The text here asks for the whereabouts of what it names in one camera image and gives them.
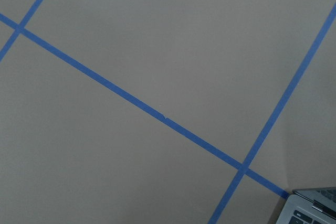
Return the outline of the grey laptop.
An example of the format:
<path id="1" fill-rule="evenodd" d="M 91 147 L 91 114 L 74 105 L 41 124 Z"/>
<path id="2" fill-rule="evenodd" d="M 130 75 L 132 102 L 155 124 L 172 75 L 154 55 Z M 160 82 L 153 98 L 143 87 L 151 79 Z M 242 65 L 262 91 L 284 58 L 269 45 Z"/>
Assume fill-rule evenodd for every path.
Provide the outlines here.
<path id="1" fill-rule="evenodd" d="M 335 187 L 295 189 L 276 224 L 335 224 Z"/>

